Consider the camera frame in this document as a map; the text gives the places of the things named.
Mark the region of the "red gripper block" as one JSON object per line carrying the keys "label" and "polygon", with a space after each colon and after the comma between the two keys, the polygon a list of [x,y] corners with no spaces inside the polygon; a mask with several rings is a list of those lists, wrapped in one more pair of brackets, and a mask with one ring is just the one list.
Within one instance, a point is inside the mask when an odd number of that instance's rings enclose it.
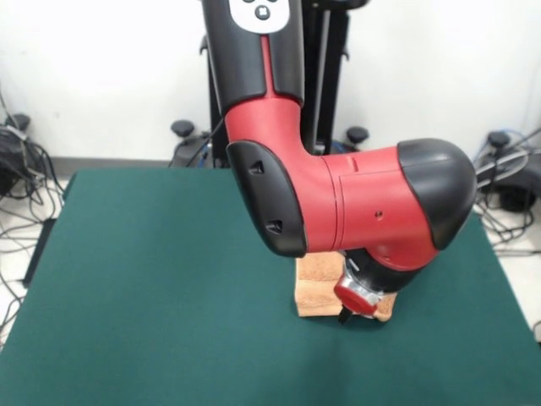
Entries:
{"label": "red gripper block", "polygon": [[336,297],[344,306],[338,322],[345,325],[353,314],[372,318],[376,311],[376,293],[352,281],[341,281],[334,287]]}

